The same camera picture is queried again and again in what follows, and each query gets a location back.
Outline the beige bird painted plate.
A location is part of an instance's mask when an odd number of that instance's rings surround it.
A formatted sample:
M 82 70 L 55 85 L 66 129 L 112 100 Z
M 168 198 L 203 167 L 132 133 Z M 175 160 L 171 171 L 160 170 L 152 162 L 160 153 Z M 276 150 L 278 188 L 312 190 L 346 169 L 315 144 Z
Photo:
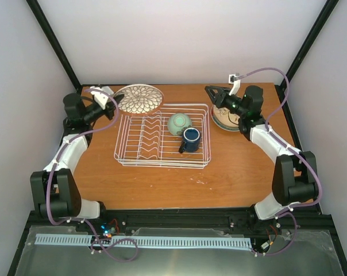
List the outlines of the beige bird painted plate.
M 213 116 L 214 119 L 219 122 L 220 126 L 238 129 L 239 116 L 231 113 L 227 108 L 218 108 L 213 106 Z

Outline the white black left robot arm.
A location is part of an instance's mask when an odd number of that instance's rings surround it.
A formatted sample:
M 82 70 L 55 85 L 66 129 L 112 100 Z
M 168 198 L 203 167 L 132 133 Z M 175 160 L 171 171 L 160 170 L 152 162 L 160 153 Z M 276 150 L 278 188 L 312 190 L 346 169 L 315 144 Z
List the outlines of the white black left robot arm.
M 90 91 L 92 103 L 88 106 L 84 104 L 85 98 L 77 93 L 63 98 L 66 118 L 60 147 L 43 170 L 32 173 L 30 185 L 36 215 L 44 219 L 89 219 L 89 225 L 100 232 L 109 225 L 109 217 L 103 213 L 105 206 L 100 201 L 82 198 L 74 171 L 91 143 L 94 123 L 102 116 L 115 121 L 123 95 L 114 95 L 106 87 L 93 87 Z

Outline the dark blue ceramic mug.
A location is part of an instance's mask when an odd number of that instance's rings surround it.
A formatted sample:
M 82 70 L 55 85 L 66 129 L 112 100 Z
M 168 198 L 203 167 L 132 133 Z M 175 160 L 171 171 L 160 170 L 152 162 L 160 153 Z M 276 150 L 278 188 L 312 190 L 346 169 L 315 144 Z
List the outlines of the dark blue ceramic mug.
M 199 149 L 201 141 L 201 133 L 194 127 L 186 128 L 182 133 L 182 143 L 179 148 L 179 153 L 184 152 L 193 153 Z

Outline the floral patterned plate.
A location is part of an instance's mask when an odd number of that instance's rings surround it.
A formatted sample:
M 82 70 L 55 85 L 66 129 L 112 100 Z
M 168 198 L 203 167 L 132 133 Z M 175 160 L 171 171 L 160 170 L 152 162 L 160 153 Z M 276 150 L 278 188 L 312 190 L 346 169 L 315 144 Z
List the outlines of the floral patterned plate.
M 127 85 L 114 97 L 123 95 L 118 103 L 120 112 L 129 116 L 145 116 L 159 110 L 164 103 L 164 94 L 157 87 L 146 84 Z

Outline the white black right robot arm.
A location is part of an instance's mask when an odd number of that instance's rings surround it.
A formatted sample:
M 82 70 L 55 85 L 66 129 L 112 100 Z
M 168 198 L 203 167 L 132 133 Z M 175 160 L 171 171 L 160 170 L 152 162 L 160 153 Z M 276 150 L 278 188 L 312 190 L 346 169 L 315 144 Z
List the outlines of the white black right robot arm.
M 315 155 L 288 144 L 264 119 L 261 114 L 264 101 L 262 88 L 249 86 L 243 97 L 219 86 L 206 86 L 205 91 L 215 107 L 225 108 L 239 117 L 240 133 L 261 148 L 275 165 L 272 191 L 251 207 L 250 225 L 278 219 L 294 208 L 319 202 L 322 188 Z

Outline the green floral ceramic bowl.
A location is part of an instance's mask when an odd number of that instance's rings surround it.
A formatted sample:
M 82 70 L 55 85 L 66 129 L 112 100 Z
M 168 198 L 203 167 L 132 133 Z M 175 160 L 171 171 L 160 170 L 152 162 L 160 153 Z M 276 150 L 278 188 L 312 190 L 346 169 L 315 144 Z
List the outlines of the green floral ceramic bowl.
M 181 136 L 182 132 L 191 125 L 191 119 L 184 113 L 173 114 L 167 122 L 168 131 L 174 136 Z

